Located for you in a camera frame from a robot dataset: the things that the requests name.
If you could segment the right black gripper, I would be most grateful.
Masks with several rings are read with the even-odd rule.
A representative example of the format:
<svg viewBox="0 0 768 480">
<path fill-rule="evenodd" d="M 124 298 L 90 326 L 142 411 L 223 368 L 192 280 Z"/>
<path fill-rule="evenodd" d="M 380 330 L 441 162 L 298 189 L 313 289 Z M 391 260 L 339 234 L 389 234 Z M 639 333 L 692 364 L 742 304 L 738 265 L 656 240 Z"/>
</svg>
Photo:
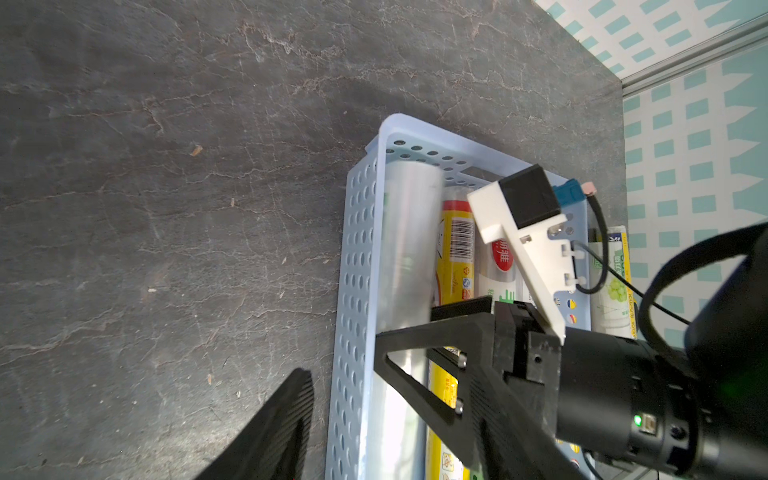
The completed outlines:
<svg viewBox="0 0 768 480">
<path fill-rule="evenodd" d="M 522 409 L 557 440 L 605 457 L 690 478 L 720 471 L 713 402 L 647 343 L 573 329 L 559 339 L 528 303 L 482 296 L 431 309 L 430 320 L 380 333 L 375 372 L 467 469 L 480 465 L 471 395 L 491 358 Z M 391 358 L 423 353 L 421 380 Z"/>
</svg>

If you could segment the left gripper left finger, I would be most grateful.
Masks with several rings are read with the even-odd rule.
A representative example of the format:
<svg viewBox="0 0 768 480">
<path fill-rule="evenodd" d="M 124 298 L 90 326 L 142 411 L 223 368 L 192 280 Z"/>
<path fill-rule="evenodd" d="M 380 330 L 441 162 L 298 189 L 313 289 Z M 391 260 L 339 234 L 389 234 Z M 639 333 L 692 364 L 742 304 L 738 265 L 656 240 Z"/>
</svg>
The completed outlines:
<svg viewBox="0 0 768 480">
<path fill-rule="evenodd" d="M 311 372 L 297 368 L 197 478 L 301 478 L 313 406 Z"/>
</svg>

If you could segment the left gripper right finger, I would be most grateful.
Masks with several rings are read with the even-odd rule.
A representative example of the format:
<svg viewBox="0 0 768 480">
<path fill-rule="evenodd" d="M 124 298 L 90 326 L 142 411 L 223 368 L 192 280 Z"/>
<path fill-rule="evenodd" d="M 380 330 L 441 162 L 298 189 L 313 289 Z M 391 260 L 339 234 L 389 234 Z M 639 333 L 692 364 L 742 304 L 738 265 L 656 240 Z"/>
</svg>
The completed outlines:
<svg viewBox="0 0 768 480">
<path fill-rule="evenodd" d="M 472 446 L 467 463 L 486 479 L 582 479 L 503 380 L 480 371 L 470 377 Z"/>
</svg>

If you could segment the yellow plastic wrap roll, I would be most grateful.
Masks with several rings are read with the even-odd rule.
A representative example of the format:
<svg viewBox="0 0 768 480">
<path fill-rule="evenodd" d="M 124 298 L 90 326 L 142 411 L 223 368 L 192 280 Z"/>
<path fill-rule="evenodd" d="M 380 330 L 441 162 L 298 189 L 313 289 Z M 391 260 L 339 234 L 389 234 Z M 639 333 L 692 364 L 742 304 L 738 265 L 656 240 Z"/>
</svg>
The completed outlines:
<svg viewBox="0 0 768 480">
<path fill-rule="evenodd" d="M 474 293 L 474 216 L 467 201 L 469 189 L 444 189 L 438 225 L 437 265 L 433 304 L 443 306 L 471 299 Z M 427 434 L 427 479 L 467 479 L 469 470 L 432 431 Z"/>
</svg>

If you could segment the light blue plastic basket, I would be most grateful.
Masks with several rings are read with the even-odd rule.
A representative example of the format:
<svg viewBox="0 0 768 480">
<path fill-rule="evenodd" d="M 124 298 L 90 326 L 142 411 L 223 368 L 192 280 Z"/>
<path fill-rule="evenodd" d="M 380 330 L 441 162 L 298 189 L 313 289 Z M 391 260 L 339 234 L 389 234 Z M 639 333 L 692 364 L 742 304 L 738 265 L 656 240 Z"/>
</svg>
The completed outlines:
<svg viewBox="0 0 768 480">
<path fill-rule="evenodd" d="M 386 118 L 346 179 L 325 476 L 422 479 L 426 432 L 397 394 L 374 399 L 373 349 L 386 167 L 412 161 L 440 169 L 448 186 L 471 190 L 528 163 L 404 114 Z"/>
</svg>

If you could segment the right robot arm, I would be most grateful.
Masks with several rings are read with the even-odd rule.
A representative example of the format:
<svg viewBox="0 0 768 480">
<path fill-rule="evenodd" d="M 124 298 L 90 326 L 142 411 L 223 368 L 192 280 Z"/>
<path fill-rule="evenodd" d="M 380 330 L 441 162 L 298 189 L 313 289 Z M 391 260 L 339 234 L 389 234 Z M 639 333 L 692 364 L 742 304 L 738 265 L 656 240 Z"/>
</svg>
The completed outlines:
<svg viewBox="0 0 768 480">
<path fill-rule="evenodd" d="M 740 264 L 688 325 L 682 349 L 650 311 L 670 284 Z M 375 372 L 487 479 L 578 479 L 560 442 L 687 479 L 767 475 L 767 227 L 706 239 L 662 267 L 637 312 L 639 340 L 571 329 L 530 303 L 437 307 L 380 333 Z"/>
</svg>

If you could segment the yellow green wrap roll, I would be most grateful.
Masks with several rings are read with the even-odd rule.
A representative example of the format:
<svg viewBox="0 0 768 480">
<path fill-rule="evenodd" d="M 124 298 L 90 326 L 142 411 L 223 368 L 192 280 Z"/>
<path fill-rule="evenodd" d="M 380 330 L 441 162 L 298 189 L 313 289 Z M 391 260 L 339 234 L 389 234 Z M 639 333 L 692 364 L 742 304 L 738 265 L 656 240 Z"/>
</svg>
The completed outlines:
<svg viewBox="0 0 768 480">
<path fill-rule="evenodd" d="M 607 228 L 608 254 L 602 255 L 602 241 L 590 242 L 589 247 L 608 262 L 616 275 L 607 272 L 601 290 L 590 296 L 592 330 L 617 337 L 637 339 L 635 299 L 623 283 L 631 281 L 627 228 L 623 225 Z"/>
</svg>

